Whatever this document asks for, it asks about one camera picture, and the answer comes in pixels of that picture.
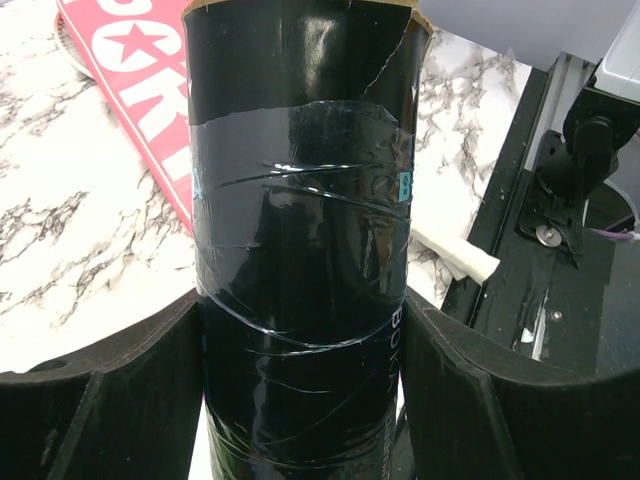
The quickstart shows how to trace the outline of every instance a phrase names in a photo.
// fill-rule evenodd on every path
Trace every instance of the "black clamp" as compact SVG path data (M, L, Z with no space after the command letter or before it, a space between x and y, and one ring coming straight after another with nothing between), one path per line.
M618 151L640 128L640 104L595 88L595 74L569 109L560 133L542 137L519 219L520 231L574 259L583 253L590 194L618 168Z

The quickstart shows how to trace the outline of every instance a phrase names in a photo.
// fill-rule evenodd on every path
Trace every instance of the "cardboard tube rim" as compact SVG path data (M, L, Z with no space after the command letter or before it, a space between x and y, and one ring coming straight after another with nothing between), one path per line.
M222 3L229 2L232 0L192 0L182 12L182 18L192 12L193 10L197 10L200 7L206 7L207 5L213 5L214 3ZM375 2L375 3L388 3L391 5L397 5L399 7L411 7L413 9L413 14L411 17L422 25L429 35L433 33L433 26L427 17L425 17L417 8L418 0L355 0L355 1L364 1L364 2Z

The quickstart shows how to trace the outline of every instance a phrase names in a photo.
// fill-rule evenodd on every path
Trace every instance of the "blue label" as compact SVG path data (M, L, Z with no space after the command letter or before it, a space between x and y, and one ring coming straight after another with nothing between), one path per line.
M191 174L191 191L193 192L193 198L199 198L202 200L202 188L200 187L200 175L198 175L198 169L194 167Z
M398 201L406 202L411 197L411 172L400 174L400 187L398 188Z

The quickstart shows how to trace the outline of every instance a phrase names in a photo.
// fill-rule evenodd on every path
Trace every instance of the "black cylinder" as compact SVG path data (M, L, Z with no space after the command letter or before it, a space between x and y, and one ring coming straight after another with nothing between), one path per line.
M402 1L184 14L216 479L389 478L431 34Z

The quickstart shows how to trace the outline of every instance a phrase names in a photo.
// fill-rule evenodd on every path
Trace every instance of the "marble countertop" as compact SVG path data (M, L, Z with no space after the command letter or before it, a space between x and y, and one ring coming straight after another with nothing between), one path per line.
M102 98L57 50L52 0L0 2L0 371L121 330L195 283L192 239ZM422 72L412 216L466 237L530 67L437 32ZM418 242L408 283L451 276Z

